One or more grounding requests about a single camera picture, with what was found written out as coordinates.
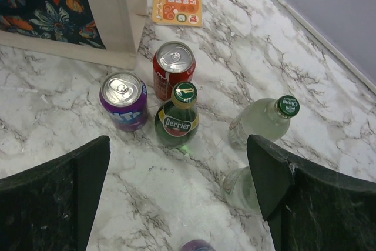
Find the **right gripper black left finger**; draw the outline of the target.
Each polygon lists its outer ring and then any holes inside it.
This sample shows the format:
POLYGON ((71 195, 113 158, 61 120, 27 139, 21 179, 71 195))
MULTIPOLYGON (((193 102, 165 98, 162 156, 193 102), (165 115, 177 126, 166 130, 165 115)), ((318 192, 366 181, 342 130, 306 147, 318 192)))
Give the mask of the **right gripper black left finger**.
POLYGON ((1 179, 1 250, 86 250, 109 161, 100 136, 1 179))

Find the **beige canvas tote bag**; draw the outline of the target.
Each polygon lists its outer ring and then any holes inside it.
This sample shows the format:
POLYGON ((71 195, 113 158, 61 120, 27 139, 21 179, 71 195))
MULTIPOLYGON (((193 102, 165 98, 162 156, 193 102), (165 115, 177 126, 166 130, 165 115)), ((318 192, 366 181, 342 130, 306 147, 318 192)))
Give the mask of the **beige canvas tote bag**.
POLYGON ((147 0, 1 0, 1 44, 133 69, 147 0))

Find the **red cola can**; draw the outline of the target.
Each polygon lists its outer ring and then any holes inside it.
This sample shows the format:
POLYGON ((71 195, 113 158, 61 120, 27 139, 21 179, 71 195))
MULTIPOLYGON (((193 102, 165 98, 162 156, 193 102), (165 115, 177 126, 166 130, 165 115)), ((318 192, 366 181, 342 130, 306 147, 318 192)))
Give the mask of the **red cola can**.
POLYGON ((168 100, 177 83, 192 80, 195 69, 196 59, 185 43, 164 43, 153 57, 153 84, 156 96, 162 101, 168 100))

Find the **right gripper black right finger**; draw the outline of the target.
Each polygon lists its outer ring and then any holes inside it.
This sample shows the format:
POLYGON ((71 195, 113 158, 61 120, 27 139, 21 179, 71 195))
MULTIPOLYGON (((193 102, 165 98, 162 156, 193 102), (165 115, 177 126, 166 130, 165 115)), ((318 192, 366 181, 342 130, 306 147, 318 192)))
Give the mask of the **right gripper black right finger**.
POLYGON ((375 183, 250 135, 247 158, 275 250, 375 250, 375 183))

